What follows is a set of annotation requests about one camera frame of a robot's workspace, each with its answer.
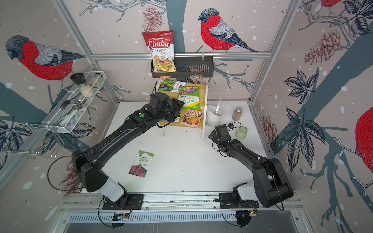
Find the green flower seed bag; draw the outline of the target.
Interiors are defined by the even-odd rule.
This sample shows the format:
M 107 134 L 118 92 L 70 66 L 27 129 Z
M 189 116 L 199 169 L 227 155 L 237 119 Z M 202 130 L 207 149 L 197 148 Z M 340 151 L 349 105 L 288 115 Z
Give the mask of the green flower seed bag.
M 183 86 L 178 93 L 178 100 L 184 102 L 182 109 L 200 111 L 199 87 Z

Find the mimosa seed bag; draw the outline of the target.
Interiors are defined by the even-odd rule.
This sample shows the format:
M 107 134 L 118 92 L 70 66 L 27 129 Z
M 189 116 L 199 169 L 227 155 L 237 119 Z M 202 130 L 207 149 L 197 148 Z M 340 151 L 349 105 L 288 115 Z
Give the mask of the mimosa seed bag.
M 174 90 L 176 81 L 173 80 L 164 80 L 160 87 L 158 88 L 159 91 L 166 91 L 166 92 L 172 92 Z

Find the green white purple seed bag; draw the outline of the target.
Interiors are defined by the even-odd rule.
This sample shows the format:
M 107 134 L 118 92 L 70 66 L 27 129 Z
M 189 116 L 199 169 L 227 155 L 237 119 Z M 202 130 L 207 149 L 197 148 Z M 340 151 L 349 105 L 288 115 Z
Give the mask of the green white purple seed bag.
M 144 178 L 147 174 L 153 157 L 153 153 L 140 150 L 129 170 L 129 174 Z

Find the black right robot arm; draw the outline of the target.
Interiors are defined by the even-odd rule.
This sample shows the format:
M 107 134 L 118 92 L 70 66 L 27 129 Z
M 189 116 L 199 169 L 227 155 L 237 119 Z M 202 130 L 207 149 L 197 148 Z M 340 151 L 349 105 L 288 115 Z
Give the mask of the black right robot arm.
M 232 139 L 225 124 L 216 126 L 208 138 L 217 145 L 219 153 L 238 160 L 252 172 L 255 195 L 264 207 L 293 197 L 293 188 L 278 159 L 260 156 Z

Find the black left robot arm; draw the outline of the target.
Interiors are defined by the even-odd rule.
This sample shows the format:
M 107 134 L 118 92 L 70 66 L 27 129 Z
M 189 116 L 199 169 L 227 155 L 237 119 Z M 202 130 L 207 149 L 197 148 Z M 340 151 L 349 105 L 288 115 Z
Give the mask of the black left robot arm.
M 151 94 L 148 104 L 129 115 L 103 141 L 86 151 L 75 151 L 71 156 L 74 172 L 87 192 L 99 192 L 112 202 L 126 200 L 125 188 L 109 178 L 102 168 L 119 150 L 150 128 L 159 126 L 159 122 L 173 123 L 184 104 L 178 99 L 170 99 L 165 93 Z

